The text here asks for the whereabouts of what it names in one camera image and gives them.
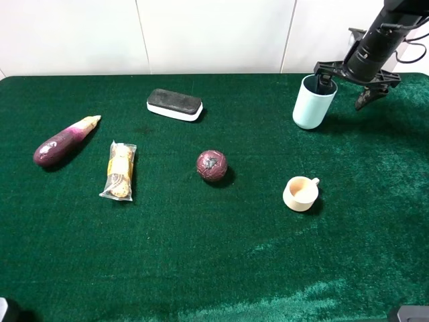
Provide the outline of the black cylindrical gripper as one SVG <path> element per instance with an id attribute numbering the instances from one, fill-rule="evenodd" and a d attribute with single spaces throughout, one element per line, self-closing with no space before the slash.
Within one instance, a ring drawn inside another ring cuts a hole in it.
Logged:
<path id="1" fill-rule="evenodd" d="M 342 61 L 317 62 L 315 93 L 331 93 L 332 77 L 366 86 L 355 101 L 355 110 L 388 94 L 388 87 L 396 87 L 401 78 L 382 69 L 402 42 L 402 33 L 394 28 L 400 24 L 400 13 L 379 13 L 366 34 L 355 41 Z"/>

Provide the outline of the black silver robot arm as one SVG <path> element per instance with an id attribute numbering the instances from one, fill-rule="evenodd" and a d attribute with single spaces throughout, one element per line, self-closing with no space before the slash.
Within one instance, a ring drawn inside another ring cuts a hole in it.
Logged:
<path id="1" fill-rule="evenodd" d="M 317 94 L 333 89 L 332 77 L 361 85 L 363 92 L 355 102 L 358 111 L 387 96 L 401 82 L 398 74 L 383 70 L 383 65 L 407 35 L 428 22 L 427 1 L 385 1 L 368 30 L 349 28 L 355 42 L 341 61 L 317 62 L 314 67 Z"/>

